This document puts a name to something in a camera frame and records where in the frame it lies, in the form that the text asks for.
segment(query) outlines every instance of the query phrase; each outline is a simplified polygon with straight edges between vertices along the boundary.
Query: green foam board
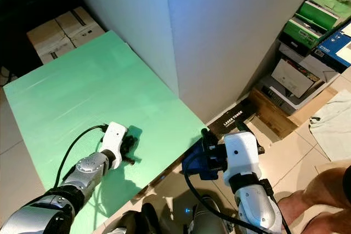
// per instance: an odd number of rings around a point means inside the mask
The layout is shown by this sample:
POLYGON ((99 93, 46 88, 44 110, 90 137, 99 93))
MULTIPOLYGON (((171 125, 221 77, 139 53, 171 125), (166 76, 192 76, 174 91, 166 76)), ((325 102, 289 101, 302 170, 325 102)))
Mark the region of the green foam board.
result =
MULTIPOLYGON (((205 127, 115 33, 59 57, 4 87, 45 189, 72 141, 87 128, 111 121, 139 138, 137 160, 109 171, 71 233, 91 233, 163 172, 205 127)), ((96 151, 103 133, 86 134, 71 151, 62 176, 96 151)))

